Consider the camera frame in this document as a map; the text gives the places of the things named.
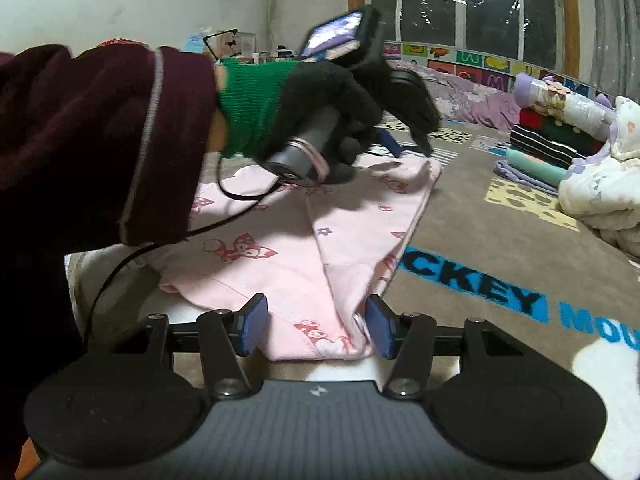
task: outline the folded clothes stack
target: folded clothes stack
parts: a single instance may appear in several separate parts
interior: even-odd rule
[[[574,159],[594,155],[603,146],[580,128],[530,108],[521,110],[510,141],[506,160],[498,160],[494,172],[552,196],[558,196],[558,185]]]

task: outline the hand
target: hand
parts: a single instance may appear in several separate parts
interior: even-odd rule
[[[337,159],[328,161],[328,183],[346,180],[341,173],[353,171],[356,156],[375,139],[374,126],[380,122],[382,110],[345,68],[328,61],[258,66],[230,62],[225,67],[226,86],[220,94],[228,124],[225,156],[242,152],[258,162],[266,160],[325,105],[334,106],[349,121]]]

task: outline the pink baby clothes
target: pink baby clothes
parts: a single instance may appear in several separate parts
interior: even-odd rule
[[[162,288],[199,306],[231,310],[264,293],[270,326],[260,347],[270,360],[368,355],[359,309],[391,277],[441,166],[434,159],[374,155],[357,164],[348,184],[285,185],[242,218],[151,256]],[[249,166],[223,185],[253,194],[272,183],[271,173]],[[203,186],[191,228],[245,207],[215,184]]]

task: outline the green knit cuff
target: green knit cuff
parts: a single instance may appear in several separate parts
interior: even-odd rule
[[[287,60],[254,65],[235,59],[223,61],[227,79],[219,101],[228,131],[223,157],[231,158],[236,153],[255,155],[273,126],[282,85],[297,63]]]

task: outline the sleeve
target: sleeve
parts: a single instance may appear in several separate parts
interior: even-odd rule
[[[180,241],[216,102],[210,61],[169,47],[0,59],[0,237],[65,253]]]

